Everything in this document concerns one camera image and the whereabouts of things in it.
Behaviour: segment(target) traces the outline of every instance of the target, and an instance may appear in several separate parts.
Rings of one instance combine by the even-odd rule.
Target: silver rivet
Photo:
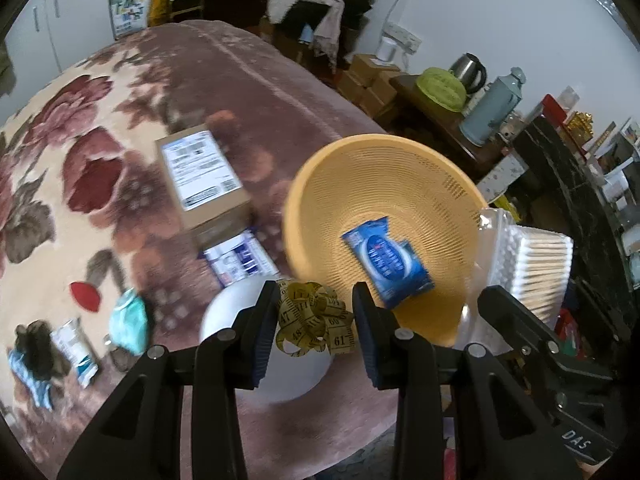
[[[556,393],[556,406],[558,408],[563,410],[564,407],[566,406],[566,402],[567,402],[566,393],[564,392]]]
[[[410,328],[396,328],[394,335],[400,341],[409,341],[414,337],[414,331]]]
[[[486,348],[479,343],[472,343],[466,351],[478,359],[486,355]]]
[[[223,328],[218,332],[217,338],[220,341],[231,341],[236,338],[236,331],[233,328]]]
[[[151,359],[158,359],[164,355],[164,347],[160,345],[154,345],[146,351],[147,357]]]
[[[546,342],[546,347],[549,348],[549,351],[552,354],[559,354],[560,353],[560,348],[558,346],[558,343],[556,343],[555,341],[547,341]]]

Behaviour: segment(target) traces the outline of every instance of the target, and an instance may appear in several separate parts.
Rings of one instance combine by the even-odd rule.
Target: white cabinet
[[[60,74],[45,0],[29,0],[4,41],[12,66],[0,75],[0,127]]]
[[[46,0],[49,30],[64,70],[114,41],[109,0]]]

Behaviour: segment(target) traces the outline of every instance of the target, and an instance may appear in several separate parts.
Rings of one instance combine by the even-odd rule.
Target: black marble surface
[[[590,282],[632,325],[638,314],[626,256],[600,189],[545,118],[536,118],[513,146],[564,215],[569,230],[564,234],[574,239],[572,275]]]

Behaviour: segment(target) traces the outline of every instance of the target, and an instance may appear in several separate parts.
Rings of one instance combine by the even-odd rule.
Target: brown blanket
[[[135,286],[153,310],[153,342],[170,349],[197,344],[200,319],[219,286],[180,234],[154,140],[205,119],[252,195],[257,237],[284,273],[280,210],[298,168],[332,140],[380,131],[259,38],[203,21],[152,28],[98,52],[4,126],[2,343],[14,346],[18,324],[45,319],[55,328],[81,317],[100,357],[101,372],[87,389],[72,374],[52,381],[52,412],[37,408],[0,360],[0,399],[12,407],[20,442],[49,478],[122,377],[104,356],[102,338],[123,287]],[[84,280],[99,287],[97,313],[80,309],[69,292]],[[385,431],[395,408],[393,392],[370,386],[359,355],[339,356],[300,399],[270,408],[239,405],[250,476],[297,480],[322,470]],[[183,431],[186,473],[187,423]]]

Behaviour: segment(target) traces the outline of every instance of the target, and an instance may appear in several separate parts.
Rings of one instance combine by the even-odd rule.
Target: yellow measuring tape
[[[278,280],[280,306],[276,345],[285,354],[300,357],[313,349],[329,354],[346,354],[355,346],[351,323],[353,314],[347,310],[335,291],[315,282],[299,283]],[[284,340],[300,350],[287,352]]]

